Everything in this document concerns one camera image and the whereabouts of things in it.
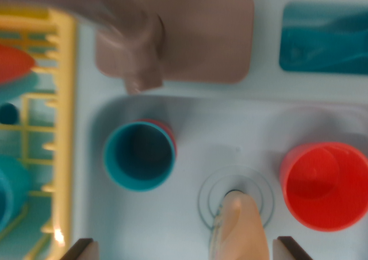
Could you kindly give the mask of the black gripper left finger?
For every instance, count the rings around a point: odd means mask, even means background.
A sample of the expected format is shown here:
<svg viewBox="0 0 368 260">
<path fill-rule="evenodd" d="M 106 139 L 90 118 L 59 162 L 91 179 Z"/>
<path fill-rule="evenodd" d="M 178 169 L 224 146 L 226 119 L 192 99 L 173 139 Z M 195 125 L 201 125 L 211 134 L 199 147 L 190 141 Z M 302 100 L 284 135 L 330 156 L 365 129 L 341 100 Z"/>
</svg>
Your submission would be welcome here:
<svg viewBox="0 0 368 260">
<path fill-rule="evenodd" d="M 98 242 L 81 238 L 65 253 L 64 260 L 98 260 Z"/>
</svg>

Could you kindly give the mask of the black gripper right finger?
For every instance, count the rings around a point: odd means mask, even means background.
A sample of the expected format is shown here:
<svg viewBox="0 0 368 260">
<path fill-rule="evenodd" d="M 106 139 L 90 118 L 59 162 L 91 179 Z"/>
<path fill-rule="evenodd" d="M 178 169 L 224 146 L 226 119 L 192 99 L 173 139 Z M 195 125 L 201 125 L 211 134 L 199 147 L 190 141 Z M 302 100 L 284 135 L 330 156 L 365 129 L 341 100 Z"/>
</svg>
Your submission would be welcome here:
<svg viewBox="0 0 368 260">
<path fill-rule="evenodd" d="M 312 257 L 291 236 L 273 240 L 273 260 L 312 260 Z"/>
</svg>

